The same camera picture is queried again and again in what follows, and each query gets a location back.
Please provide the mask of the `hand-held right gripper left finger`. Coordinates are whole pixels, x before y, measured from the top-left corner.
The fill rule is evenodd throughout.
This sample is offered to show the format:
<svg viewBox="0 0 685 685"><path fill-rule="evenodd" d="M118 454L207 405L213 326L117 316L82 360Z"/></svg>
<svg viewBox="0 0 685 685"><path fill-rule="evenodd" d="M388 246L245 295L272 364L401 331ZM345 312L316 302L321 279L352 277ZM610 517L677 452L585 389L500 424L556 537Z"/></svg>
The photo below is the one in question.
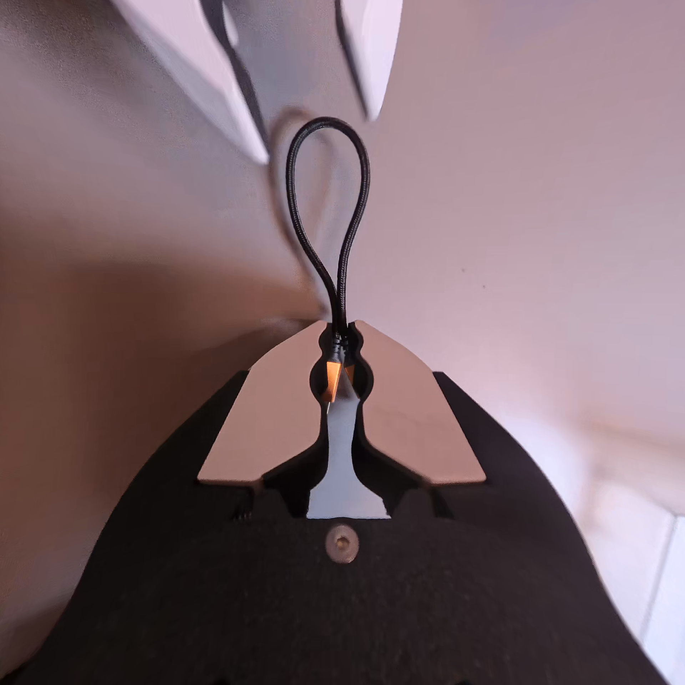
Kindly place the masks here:
<svg viewBox="0 0 685 685"><path fill-rule="evenodd" d="M261 487L268 473L314 445L321 404L310 376L327 326L309 325L251 366L199 471L202 484Z"/></svg>

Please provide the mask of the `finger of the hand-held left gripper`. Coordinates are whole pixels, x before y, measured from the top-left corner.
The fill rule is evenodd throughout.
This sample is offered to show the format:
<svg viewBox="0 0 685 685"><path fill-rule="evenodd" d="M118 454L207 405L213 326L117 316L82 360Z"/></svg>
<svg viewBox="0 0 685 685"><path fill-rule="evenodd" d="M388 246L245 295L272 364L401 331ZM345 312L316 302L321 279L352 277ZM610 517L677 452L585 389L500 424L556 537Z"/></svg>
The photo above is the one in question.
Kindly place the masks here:
<svg viewBox="0 0 685 685"><path fill-rule="evenodd" d="M225 2L113 3L211 124L244 155L267 165L269 137Z"/></svg>
<svg viewBox="0 0 685 685"><path fill-rule="evenodd" d="M386 95L402 1L337 1L336 27L364 117L376 121Z"/></svg>

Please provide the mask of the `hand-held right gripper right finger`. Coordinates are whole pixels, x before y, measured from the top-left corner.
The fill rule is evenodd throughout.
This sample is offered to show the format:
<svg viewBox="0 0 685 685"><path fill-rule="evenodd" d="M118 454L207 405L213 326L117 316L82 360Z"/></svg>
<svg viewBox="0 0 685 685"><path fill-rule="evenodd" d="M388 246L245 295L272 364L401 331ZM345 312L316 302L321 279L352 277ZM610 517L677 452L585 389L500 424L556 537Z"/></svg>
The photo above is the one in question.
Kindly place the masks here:
<svg viewBox="0 0 685 685"><path fill-rule="evenodd" d="M430 367L372 325L350 324L348 377L359 398L362 443L429 486L486 480Z"/></svg>

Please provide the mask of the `black cable orange plugs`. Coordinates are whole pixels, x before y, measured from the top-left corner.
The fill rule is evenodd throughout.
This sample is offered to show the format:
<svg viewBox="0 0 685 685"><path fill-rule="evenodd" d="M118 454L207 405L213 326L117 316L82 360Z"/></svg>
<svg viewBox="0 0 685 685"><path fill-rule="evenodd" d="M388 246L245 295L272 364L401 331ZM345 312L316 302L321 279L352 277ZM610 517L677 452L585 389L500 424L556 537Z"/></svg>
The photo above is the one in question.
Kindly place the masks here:
<svg viewBox="0 0 685 685"><path fill-rule="evenodd" d="M304 141L313 133L321 130L335 130L342 133L354 146L360 163L360 190L355 209L341 244L337 283L333 280L313 248L302 223L296 199L295 166L296 159ZM323 399L328 403L335 401L345 356L349 350L349 325L347 321L347 273L349 258L355 236L360 227L371 188L371 162L368 151L359 134L343 120L332 116L319 116L304 124L295 134L286 156L285 190L288 213L296 238L307 259L320 277L328 294L331 308L331 343L326 361L327 386Z"/></svg>

